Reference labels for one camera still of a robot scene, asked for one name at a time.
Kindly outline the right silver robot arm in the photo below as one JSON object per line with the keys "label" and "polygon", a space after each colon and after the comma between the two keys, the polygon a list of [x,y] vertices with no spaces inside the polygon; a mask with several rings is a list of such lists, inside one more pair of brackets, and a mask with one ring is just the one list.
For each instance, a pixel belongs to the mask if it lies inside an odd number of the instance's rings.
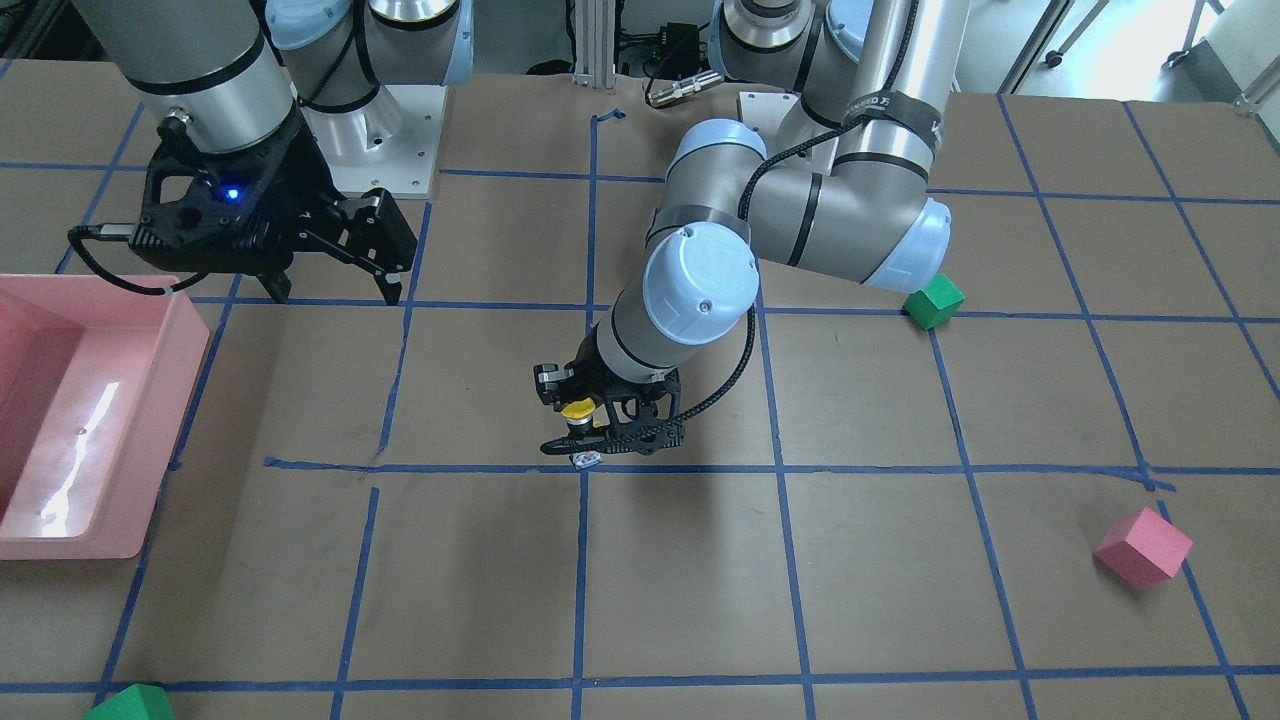
{"label": "right silver robot arm", "polygon": [[283,304],[296,255],[326,254],[401,301],[417,236],[375,179],[335,167],[410,152],[392,87],[445,87],[474,68],[470,1],[78,1],[155,115],[159,145],[132,223],[77,225],[81,261],[120,290],[177,293],[251,275]]}

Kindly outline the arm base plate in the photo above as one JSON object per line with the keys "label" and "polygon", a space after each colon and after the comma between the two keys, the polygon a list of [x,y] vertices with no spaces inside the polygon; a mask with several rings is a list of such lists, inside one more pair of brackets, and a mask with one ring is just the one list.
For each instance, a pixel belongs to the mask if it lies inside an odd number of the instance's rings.
{"label": "arm base plate", "polygon": [[305,109],[334,186],[348,197],[384,188],[397,199],[431,195],[449,90],[393,85],[342,114]]}
{"label": "arm base plate", "polygon": [[741,91],[739,119],[762,136],[774,135],[797,101],[799,96],[790,92]]}

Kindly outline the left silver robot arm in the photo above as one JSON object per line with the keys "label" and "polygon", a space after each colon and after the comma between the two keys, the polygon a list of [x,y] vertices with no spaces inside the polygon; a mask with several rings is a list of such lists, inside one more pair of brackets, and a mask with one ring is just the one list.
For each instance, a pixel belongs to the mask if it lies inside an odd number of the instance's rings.
{"label": "left silver robot arm", "polygon": [[966,1],[722,1],[708,56],[730,79],[795,95],[774,136],[724,118],[682,137],[644,236],[644,264],[575,359],[534,370],[566,421],[548,456],[654,454],[726,395],[690,409],[678,368],[746,322],[760,261],[899,293],[924,288],[950,241],[927,193],[969,14]]}

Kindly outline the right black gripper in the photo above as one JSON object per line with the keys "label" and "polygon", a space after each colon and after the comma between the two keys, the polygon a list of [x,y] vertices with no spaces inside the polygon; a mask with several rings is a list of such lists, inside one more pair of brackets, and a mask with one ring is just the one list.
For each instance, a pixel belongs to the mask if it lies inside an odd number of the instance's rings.
{"label": "right black gripper", "polygon": [[294,255],[324,252],[371,274],[387,306],[401,302],[416,234],[387,190],[343,196],[301,110],[233,152],[201,152],[193,128],[175,113],[157,126],[134,255],[164,272],[253,275],[288,304]]}

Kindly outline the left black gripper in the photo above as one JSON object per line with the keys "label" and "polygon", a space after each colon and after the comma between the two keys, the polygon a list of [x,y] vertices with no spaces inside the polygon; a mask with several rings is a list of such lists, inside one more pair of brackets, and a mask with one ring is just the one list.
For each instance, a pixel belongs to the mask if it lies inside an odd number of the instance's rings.
{"label": "left black gripper", "polygon": [[[685,425],[676,419],[680,413],[680,374],[672,370],[660,380],[631,382],[613,373],[595,348],[575,359],[566,368],[554,363],[532,369],[535,392],[540,401],[557,413],[570,402],[591,398],[596,433],[603,436],[600,454],[635,452],[652,455],[675,448],[685,441]],[[566,456],[561,439],[549,439],[540,451],[549,456]]]}

